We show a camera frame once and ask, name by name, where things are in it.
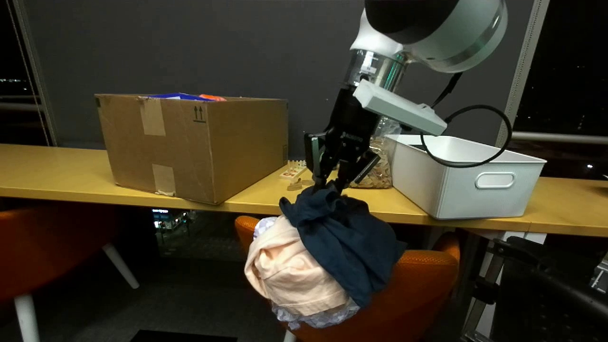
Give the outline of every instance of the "wooden table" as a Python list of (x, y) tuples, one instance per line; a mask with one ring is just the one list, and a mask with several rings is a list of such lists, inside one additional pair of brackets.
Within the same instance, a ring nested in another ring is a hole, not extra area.
[[(0, 198), (278, 215), (280, 198), (295, 200), (301, 192), (291, 183), (280, 170), (225, 206), (210, 208), (117, 187), (105, 151), (0, 145)], [(347, 194), (367, 202), (379, 219), (396, 225), (608, 236), (607, 181), (540, 179), (525, 217), (487, 221), (434, 221), (394, 189), (348, 189)]]

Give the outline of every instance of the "bin handle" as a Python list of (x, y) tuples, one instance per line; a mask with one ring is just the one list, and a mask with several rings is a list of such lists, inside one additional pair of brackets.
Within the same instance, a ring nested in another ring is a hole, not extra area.
[(483, 171), (476, 179), (476, 189), (480, 190), (504, 190), (514, 189), (516, 173), (514, 171)]

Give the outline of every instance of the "packing tape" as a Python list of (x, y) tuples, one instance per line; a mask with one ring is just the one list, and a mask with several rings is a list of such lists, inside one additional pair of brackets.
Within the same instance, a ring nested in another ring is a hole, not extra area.
[(166, 135), (166, 120), (160, 99), (145, 99), (139, 107), (145, 135)]
[(176, 196), (174, 168), (153, 164), (153, 177), (155, 177), (157, 194)]

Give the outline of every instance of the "pink cloth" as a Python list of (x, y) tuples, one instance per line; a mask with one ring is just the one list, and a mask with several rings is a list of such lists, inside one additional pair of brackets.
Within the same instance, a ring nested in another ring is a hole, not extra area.
[(307, 251), (286, 217), (250, 246), (246, 278), (265, 299), (295, 316), (314, 316), (348, 303), (335, 282)]

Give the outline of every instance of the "white plastic bin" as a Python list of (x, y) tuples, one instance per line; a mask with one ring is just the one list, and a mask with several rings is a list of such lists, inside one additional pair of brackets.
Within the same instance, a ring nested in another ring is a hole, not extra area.
[[(419, 135), (390, 135), (398, 143), (394, 187), (436, 219), (521, 217), (527, 211), (546, 160), (506, 151), (480, 168), (447, 168), (423, 151)], [(434, 156), (451, 162), (483, 162), (497, 147), (426, 137)]]

